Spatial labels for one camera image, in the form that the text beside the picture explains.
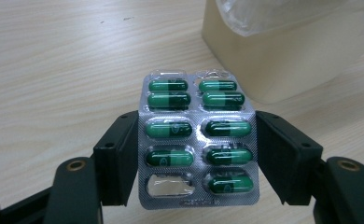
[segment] clear plastic bag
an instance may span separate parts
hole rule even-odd
[[[217,0],[217,7],[236,34],[249,36],[333,12],[362,11],[364,0]]]

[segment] pill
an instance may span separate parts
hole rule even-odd
[[[147,154],[147,164],[151,166],[190,166],[193,155],[184,150],[156,150]]]
[[[209,136],[242,137],[251,133],[249,122],[243,120],[209,121],[205,131]]]
[[[203,94],[206,106],[236,106],[243,105],[244,101],[244,95],[238,91],[207,91]]]
[[[246,164],[252,160],[252,152],[246,148],[212,148],[206,159],[213,165]]]
[[[147,104],[153,108],[184,108],[190,104],[190,95],[184,91],[152,92]]]
[[[237,84],[231,80],[203,80],[200,82],[199,89],[206,91],[235,91]]]
[[[208,182],[208,188],[215,194],[249,192],[254,184],[246,175],[217,176]]]
[[[147,136],[151,138],[188,137],[192,132],[188,122],[151,122],[146,126]]]
[[[180,78],[155,79],[149,82],[150,91],[186,91],[188,82]]]

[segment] blister pack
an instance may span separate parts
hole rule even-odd
[[[259,199],[255,110],[222,70],[146,76],[138,123],[146,209],[234,206]]]

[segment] plastic blister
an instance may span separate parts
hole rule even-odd
[[[208,106],[203,99],[208,92],[238,92],[226,101],[239,103]],[[154,93],[184,94],[189,103],[165,99],[154,106],[150,99]],[[232,74],[152,72],[144,80],[139,106],[141,204],[146,209],[165,209],[256,203],[256,134],[255,110]]]

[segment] wood grain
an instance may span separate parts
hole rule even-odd
[[[0,206],[51,185],[57,166],[89,156],[106,129],[137,109],[151,70],[221,68],[201,39],[204,1],[0,0]],[[258,110],[324,148],[364,163],[364,55],[332,81]],[[282,206],[260,173],[253,206],[147,211],[135,183],[105,223],[314,223]]]

